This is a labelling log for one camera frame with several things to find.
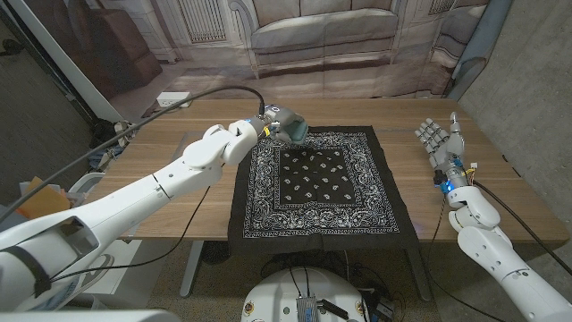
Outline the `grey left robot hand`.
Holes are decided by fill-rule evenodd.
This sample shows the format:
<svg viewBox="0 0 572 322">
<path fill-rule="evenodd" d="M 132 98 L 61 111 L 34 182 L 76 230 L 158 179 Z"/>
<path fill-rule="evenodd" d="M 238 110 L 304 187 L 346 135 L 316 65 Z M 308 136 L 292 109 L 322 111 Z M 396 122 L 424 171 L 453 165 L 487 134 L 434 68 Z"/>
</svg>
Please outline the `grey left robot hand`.
<svg viewBox="0 0 572 322">
<path fill-rule="evenodd" d="M 304 117 L 285 106 L 266 106 L 259 119 L 262 121 L 260 135 L 264 138 L 300 145 L 308 133 Z"/>
</svg>

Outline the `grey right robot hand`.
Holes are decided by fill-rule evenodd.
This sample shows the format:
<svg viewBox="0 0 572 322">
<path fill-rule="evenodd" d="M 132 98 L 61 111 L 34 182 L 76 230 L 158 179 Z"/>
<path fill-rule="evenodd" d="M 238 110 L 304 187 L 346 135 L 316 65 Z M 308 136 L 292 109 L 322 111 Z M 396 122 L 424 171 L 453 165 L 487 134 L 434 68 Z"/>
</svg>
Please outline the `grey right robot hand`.
<svg viewBox="0 0 572 322">
<path fill-rule="evenodd" d="M 419 129 L 415 130 L 415 135 L 428 153 L 430 165 L 435 171 L 435 185 L 442 186 L 444 193 L 468 186 L 463 166 L 465 141 L 460 133 L 456 112 L 450 114 L 449 131 L 433 119 L 426 118 Z"/>
</svg>

